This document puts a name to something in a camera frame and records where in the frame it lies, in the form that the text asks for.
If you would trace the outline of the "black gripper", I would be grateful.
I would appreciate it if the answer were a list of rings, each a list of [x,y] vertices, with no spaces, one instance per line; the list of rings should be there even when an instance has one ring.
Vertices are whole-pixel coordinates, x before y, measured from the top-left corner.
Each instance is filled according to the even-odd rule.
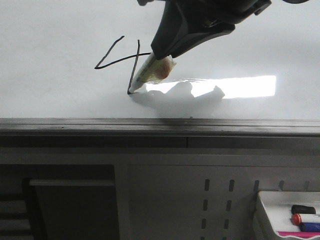
[[[196,46],[232,33],[259,15],[270,0],[167,0],[151,48],[157,60],[177,58]]]

